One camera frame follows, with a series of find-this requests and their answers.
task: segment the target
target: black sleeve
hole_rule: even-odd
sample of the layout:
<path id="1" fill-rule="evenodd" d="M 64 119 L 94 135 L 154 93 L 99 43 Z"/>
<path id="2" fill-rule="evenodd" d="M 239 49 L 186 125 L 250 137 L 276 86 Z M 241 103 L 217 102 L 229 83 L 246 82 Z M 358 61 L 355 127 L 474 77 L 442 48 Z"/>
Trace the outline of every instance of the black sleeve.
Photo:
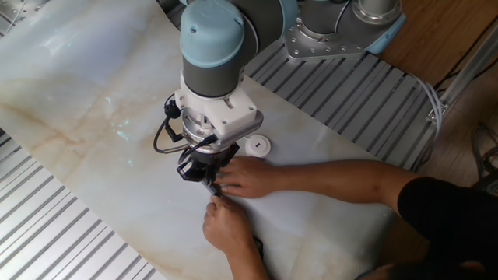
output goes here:
<path id="1" fill-rule="evenodd" d="M 498 236 L 498 198 L 433 178 L 417 178 L 398 197 L 400 216 L 433 242 Z"/>

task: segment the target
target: right hand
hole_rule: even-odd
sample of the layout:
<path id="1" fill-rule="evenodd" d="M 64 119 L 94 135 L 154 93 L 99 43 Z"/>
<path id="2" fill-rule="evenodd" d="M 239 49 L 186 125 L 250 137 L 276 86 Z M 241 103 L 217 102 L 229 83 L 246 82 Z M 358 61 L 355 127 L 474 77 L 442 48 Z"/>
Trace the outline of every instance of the right hand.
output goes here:
<path id="1" fill-rule="evenodd" d="M 279 167 L 250 156 L 233 158 L 220 172 L 216 183 L 226 184 L 222 192 L 243 198 L 261 198 L 285 187 Z"/>

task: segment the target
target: black cable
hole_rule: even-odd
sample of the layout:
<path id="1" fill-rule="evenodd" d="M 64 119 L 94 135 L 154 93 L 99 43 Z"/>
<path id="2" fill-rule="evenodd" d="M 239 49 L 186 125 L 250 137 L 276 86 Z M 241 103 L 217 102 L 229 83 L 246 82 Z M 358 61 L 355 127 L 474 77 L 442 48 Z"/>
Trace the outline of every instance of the black cable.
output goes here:
<path id="1" fill-rule="evenodd" d="M 477 39 L 475 39 L 474 43 L 470 46 L 470 48 L 464 53 L 464 55 L 457 61 L 457 63 L 453 66 L 453 68 L 444 76 L 443 79 L 441 79 L 435 86 L 434 89 L 439 89 L 441 85 L 443 85 L 443 82 L 446 81 L 449 78 L 452 78 L 460 73 L 460 71 L 454 73 L 454 71 L 458 68 L 458 66 L 465 60 L 465 58 L 471 53 L 472 49 L 477 45 L 477 43 L 484 37 L 484 35 L 489 31 L 489 29 L 494 26 L 495 22 L 498 20 L 498 16 L 495 16 L 495 18 L 491 21 L 491 23 L 488 24 L 488 26 L 479 34 Z"/>
<path id="2" fill-rule="evenodd" d="M 153 146 L 154 146 L 154 150 L 156 150 L 156 152 L 158 152 L 158 153 L 163 153 L 163 154 L 166 153 L 165 150 L 157 148 L 157 140 L 159 139 L 159 136 L 161 135 L 161 131 L 166 127 L 166 123 L 168 121 L 169 121 L 169 117 L 166 117 L 164 119 L 163 123 L 161 124 L 161 126 L 159 127 L 159 129 L 157 130 L 156 137 L 154 137 Z"/>
<path id="3" fill-rule="evenodd" d="M 218 137 L 216 137 L 216 135 L 210 135 L 210 136 L 204 138 L 204 140 L 200 141 L 197 145 L 195 145 L 189 149 L 184 150 L 184 152 L 182 152 L 180 158 L 178 159 L 178 164 L 181 164 L 183 161 L 185 161 L 185 159 L 187 159 L 187 157 L 190 154 L 192 154 L 196 149 L 199 149 L 205 145 L 212 144 L 216 141 L 218 141 Z"/>
<path id="4" fill-rule="evenodd" d="M 495 60 L 491 63 L 489 63 L 488 66 L 486 66 L 481 72 L 477 73 L 477 75 L 474 76 L 474 78 L 472 78 L 472 81 L 477 79 L 478 77 L 480 77 L 482 74 L 486 73 L 487 71 L 489 71 L 494 65 L 496 65 L 496 63 L 498 62 L 498 58 L 495 58 Z"/>
<path id="5" fill-rule="evenodd" d="M 164 103 L 164 106 L 166 106 L 168 104 L 168 101 L 170 101 L 171 97 L 174 96 L 174 93 L 170 95 L 170 97 L 168 97 L 168 99 L 166 99 L 166 102 Z"/>
<path id="6" fill-rule="evenodd" d="M 496 168 L 491 163 L 491 161 L 493 160 L 492 158 L 498 155 L 498 146 L 491 148 L 488 152 L 484 153 L 484 156 L 481 156 L 481 152 L 479 151 L 479 143 L 478 143 L 478 134 L 480 131 L 487 132 L 488 136 L 495 142 L 495 144 L 498 144 L 498 141 L 496 140 L 496 136 L 494 135 L 494 133 L 485 124 L 479 123 L 477 128 L 475 128 L 471 138 L 472 155 L 474 156 L 475 164 L 477 165 L 477 173 L 479 175 L 479 180 L 484 178 L 485 171 L 488 173 L 493 173 L 498 171 L 498 168 Z"/>
<path id="7" fill-rule="evenodd" d="M 498 58 L 495 58 L 495 60 L 491 63 L 488 64 L 488 66 L 486 66 L 481 72 L 477 73 L 477 75 L 474 76 L 474 78 L 472 78 L 472 81 L 477 79 L 478 77 L 480 77 L 482 74 L 486 73 L 487 71 L 489 71 L 494 65 L 496 65 L 496 63 L 498 63 Z M 453 78 L 455 77 L 456 75 L 460 74 L 460 71 L 454 73 L 454 74 L 451 74 L 449 78 Z M 446 91 L 447 89 L 438 89 L 437 92 L 438 93 L 442 93 L 444 91 Z"/>
<path id="8" fill-rule="evenodd" d="M 475 165 L 477 166 L 477 174 L 479 176 L 479 180 L 484 177 L 484 163 L 482 162 L 481 152 L 479 151 L 479 145 L 477 143 L 477 134 L 479 130 L 481 130 L 481 128 L 482 124 L 479 124 L 474 130 L 474 133 L 471 137 L 472 155 L 474 156 Z"/>

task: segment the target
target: black connector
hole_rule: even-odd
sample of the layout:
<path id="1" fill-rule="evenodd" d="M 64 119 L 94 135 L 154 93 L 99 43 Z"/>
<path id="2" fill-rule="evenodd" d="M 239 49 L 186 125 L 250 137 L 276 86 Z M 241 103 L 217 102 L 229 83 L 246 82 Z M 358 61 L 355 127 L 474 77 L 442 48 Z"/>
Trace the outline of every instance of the black connector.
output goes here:
<path id="1" fill-rule="evenodd" d="M 164 104 L 164 113 L 172 119 L 178 119 L 181 115 L 180 108 L 178 108 L 175 100 L 171 100 L 169 104 Z"/>
<path id="2" fill-rule="evenodd" d="M 180 141 L 184 137 L 181 134 L 177 134 L 170 126 L 170 119 L 178 119 L 181 116 L 181 111 L 177 106 L 177 102 L 175 100 L 171 100 L 169 104 L 165 103 L 164 113 L 166 114 L 166 123 L 164 125 L 164 129 L 170 136 L 173 143 Z"/>

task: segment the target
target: white table surface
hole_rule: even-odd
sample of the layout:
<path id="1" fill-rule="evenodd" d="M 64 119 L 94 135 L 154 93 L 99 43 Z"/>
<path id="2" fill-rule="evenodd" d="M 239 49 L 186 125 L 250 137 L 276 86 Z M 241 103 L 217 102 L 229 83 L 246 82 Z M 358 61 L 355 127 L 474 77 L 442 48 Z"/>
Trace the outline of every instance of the white table surface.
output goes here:
<path id="1" fill-rule="evenodd" d="M 177 175 L 179 154 L 152 148 L 180 85 L 179 36 L 153 0 L 50 1 L 0 42 L 0 127 L 169 280 L 230 279 L 202 235 L 209 192 Z M 374 159 L 250 78 L 243 87 L 265 115 L 271 163 Z M 166 133 L 160 145 L 173 145 Z M 277 279 L 354 279 L 391 217 L 303 192 L 237 200 Z"/>

